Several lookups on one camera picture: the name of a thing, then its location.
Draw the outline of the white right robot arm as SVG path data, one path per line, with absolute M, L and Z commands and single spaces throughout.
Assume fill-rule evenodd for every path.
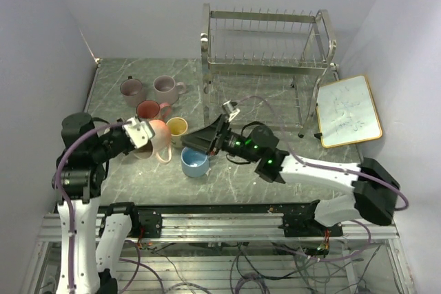
M 303 220 L 308 234 L 320 235 L 339 222 L 362 218 L 378 226 L 393 222 L 400 185 L 375 159 L 362 162 L 334 163 L 318 161 L 278 148 L 279 139 L 261 122 L 250 123 L 244 136 L 233 132 L 225 115 L 211 125 L 182 137 L 184 147 L 208 156 L 223 151 L 229 156 L 256 164 L 255 172 L 267 182 L 309 183 L 339 191 L 331 200 L 311 203 L 311 213 Z

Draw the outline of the cream yellow mug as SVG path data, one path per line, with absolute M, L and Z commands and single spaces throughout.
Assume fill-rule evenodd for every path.
M 172 137 L 172 145 L 175 148 L 182 148 L 182 137 L 188 131 L 188 123 L 184 118 L 173 117 L 166 122 Z

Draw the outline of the metal two-tier dish rack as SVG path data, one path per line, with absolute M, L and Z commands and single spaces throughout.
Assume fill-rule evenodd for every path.
M 234 120 L 236 127 L 257 120 L 272 129 L 282 123 L 304 137 L 312 126 L 319 87 L 336 64 L 337 38 L 326 9 L 317 11 L 234 8 L 206 3 L 200 36 L 203 120 L 210 124 L 227 100 L 252 94 Z

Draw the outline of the whiteboard with yellow frame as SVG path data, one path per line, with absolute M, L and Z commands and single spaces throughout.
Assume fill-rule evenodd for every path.
M 320 87 L 316 107 L 325 148 L 382 137 L 380 119 L 365 76 L 353 76 Z

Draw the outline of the orange white mug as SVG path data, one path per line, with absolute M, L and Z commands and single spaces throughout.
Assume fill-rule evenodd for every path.
M 149 142 L 133 152 L 140 160 L 155 157 L 161 164 L 168 164 L 172 160 L 172 134 L 169 127 L 162 120 L 148 122 L 154 131 L 154 137 Z

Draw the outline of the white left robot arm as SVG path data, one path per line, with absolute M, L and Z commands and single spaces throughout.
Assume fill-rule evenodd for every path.
M 96 221 L 110 160 L 148 143 L 153 134 L 135 118 L 104 121 L 96 127 L 98 121 L 86 112 L 62 121 L 65 149 L 53 177 L 61 222 L 57 293 L 118 293 L 116 265 L 126 237 L 136 235 L 141 227 L 132 202 L 109 206 L 100 231 Z

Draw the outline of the blue mug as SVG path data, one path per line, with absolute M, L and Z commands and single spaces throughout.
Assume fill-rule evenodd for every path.
M 181 169 L 190 178 L 204 176 L 209 171 L 209 158 L 201 152 L 184 147 L 181 152 Z

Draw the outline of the light purple mug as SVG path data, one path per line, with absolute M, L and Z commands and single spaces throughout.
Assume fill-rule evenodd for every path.
M 158 103 L 175 104 L 181 94 L 186 93 L 187 86 L 184 82 L 176 82 L 171 76 L 163 75 L 153 83 L 155 101 Z

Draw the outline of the aluminium mounting rail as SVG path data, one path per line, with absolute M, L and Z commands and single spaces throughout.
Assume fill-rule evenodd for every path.
M 162 214 L 163 225 L 160 238 L 144 238 L 148 242 L 251 242 L 285 240 L 323 240 L 325 237 L 286 238 L 279 226 L 282 224 L 281 213 L 261 214 Z M 359 221 L 370 231 L 372 240 L 398 238 L 394 226 L 380 227 L 365 221 Z M 331 237 L 331 240 L 366 240 L 367 230 L 358 223 L 342 222 L 343 235 Z M 37 238 L 40 241 L 60 242 L 61 222 L 59 216 L 49 213 L 43 218 Z

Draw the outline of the red mug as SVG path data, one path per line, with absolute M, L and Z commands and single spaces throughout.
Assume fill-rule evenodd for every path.
M 157 103 L 153 100 L 146 100 L 136 107 L 136 115 L 143 120 L 162 120 L 172 113 L 172 106 L 169 103 Z

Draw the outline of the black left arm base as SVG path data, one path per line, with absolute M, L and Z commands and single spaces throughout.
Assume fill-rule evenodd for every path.
M 133 238 L 160 238 L 162 215 L 148 206 L 137 206 L 134 202 L 117 202 L 107 207 L 102 224 L 113 224 L 110 217 L 127 216 L 130 220 L 128 235 Z

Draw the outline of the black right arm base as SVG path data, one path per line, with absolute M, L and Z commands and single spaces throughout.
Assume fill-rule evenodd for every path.
M 343 235 L 341 227 L 337 224 L 326 227 L 315 220 L 315 210 L 319 202 L 295 202 L 274 207 L 275 212 L 283 215 L 279 228 L 283 230 L 286 238 L 324 237 L 325 231 L 328 231 L 331 237 Z

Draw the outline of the dark mauve mug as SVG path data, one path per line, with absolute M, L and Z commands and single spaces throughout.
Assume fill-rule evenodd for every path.
M 140 80 L 133 76 L 128 76 L 120 85 L 120 93 L 126 104 L 130 107 L 136 107 L 146 100 L 146 90 Z

